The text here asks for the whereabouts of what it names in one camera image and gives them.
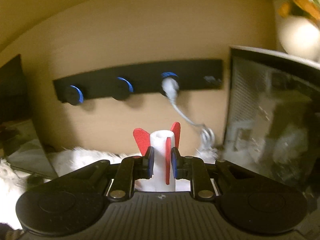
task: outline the beige wall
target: beige wall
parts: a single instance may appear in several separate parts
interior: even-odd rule
[[[20,53],[37,132],[55,148],[81,146],[137,152],[136,127],[149,132],[181,123],[180,150],[193,154],[196,131],[160,94],[126,102],[61,104],[52,80],[103,67],[188,58],[222,58],[229,44],[275,49],[272,0],[90,0],[33,27],[0,53],[0,65]],[[223,138],[228,74],[223,90],[182,92],[178,103],[196,122]]]

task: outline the toy rocket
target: toy rocket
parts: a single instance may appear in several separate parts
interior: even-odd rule
[[[134,139],[138,148],[144,156],[149,146],[155,151],[155,162],[153,176],[148,182],[150,188],[157,192],[175,191],[175,179],[173,177],[171,165],[171,149],[179,147],[180,123],[175,122],[170,130],[160,130],[153,133],[136,128],[133,131]]]

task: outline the textured grip surface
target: textured grip surface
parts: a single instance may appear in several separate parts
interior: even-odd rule
[[[21,240],[267,240],[305,239],[297,232],[257,236],[226,222],[212,203],[194,200],[189,192],[136,192],[126,202],[112,203],[103,217],[82,232],[59,238],[26,233]]]

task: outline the black circular base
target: black circular base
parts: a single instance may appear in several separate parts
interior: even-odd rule
[[[66,236],[95,223],[104,207],[103,196],[94,193],[24,193],[16,205],[22,227],[41,236]]]
[[[221,196],[223,214],[234,225],[258,234],[291,230],[307,213],[300,192],[228,192]]]

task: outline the metal screw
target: metal screw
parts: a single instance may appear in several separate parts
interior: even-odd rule
[[[214,193],[210,190],[201,190],[198,192],[200,198],[211,198],[214,196]]]
[[[114,190],[110,192],[110,196],[112,198],[122,198],[125,196],[125,192],[123,190]]]

